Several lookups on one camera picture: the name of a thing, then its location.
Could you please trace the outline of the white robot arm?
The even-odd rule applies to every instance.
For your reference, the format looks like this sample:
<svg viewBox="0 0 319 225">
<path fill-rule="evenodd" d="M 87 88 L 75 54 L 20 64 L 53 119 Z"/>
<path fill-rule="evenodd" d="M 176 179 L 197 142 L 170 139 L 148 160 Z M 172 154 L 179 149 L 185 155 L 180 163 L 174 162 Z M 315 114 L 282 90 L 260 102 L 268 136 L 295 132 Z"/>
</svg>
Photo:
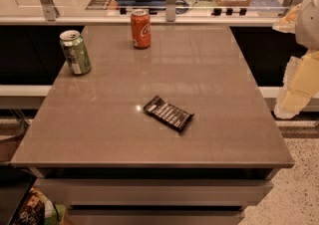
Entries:
<svg viewBox="0 0 319 225">
<path fill-rule="evenodd" d="M 319 92 L 319 0 L 303 0 L 272 29 L 293 33 L 296 42 L 307 49 L 300 59 L 290 58 L 276 99 L 275 115 L 289 119 L 298 115 Z"/>
</svg>

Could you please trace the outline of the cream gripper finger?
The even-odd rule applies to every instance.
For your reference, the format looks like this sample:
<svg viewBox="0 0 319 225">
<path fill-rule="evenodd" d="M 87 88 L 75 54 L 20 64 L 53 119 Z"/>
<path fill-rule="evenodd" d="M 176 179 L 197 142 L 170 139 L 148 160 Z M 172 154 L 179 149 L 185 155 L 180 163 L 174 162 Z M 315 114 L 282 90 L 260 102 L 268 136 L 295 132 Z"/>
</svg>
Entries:
<svg viewBox="0 0 319 225">
<path fill-rule="evenodd" d="M 272 29 L 281 33 L 300 33 L 301 4 L 291 7 L 288 12 L 280 19 L 278 19 L 272 26 Z"/>
<path fill-rule="evenodd" d="M 276 99 L 274 113 L 289 119 L 298 115 L 319 92 L 319 51 L 308 50 L 301 58 L 291 57 L 287 63 L 283 87 Z"/>
</svg>

